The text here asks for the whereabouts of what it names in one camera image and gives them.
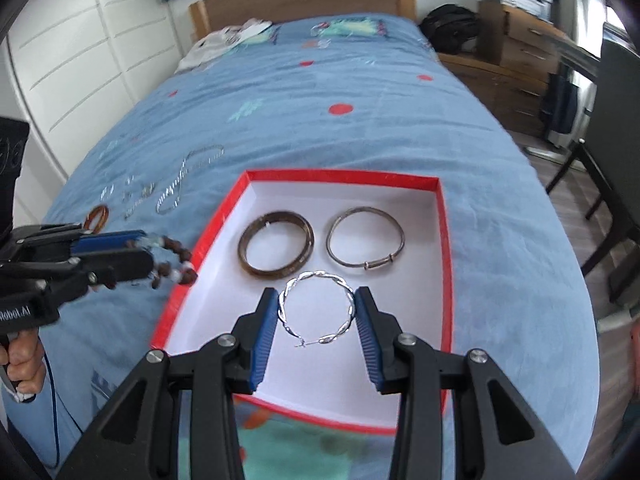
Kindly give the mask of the person's left hand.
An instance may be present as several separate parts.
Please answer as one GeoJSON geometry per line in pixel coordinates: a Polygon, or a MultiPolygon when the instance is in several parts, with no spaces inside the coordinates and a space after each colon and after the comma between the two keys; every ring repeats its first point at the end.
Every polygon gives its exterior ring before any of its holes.
{"type": "Polygon", "coordinates": [[[43,357],[43,345],[36,328],[19,332],[8,348],[0,349],[1,365],[8,367],[9,380],[18,382],[17,391],[25,394],[37,394],[42,390],[46,377],[43,357]]]}

